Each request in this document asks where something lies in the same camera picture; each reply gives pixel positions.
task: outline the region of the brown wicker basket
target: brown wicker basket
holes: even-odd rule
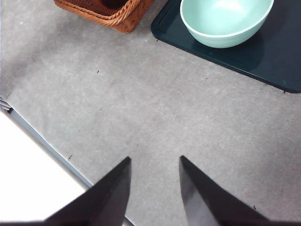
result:
[[[102,0],[54,0],[58,7],[93,22],[130,33],[154,0],[128,0],[122,7],[106,7]]]

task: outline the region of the bowl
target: bowl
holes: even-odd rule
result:
[[[274,0],[182,0],[181,18],[202,44],[229,48],[251,38],[261,28]]]

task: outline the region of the tray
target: tray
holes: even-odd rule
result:
[[[262,28],[236,47],[216,49],[196,41],[169,0],[152,23],[153,35],[170,45],[291,93],[301,93],[301,1],[275,0]]]

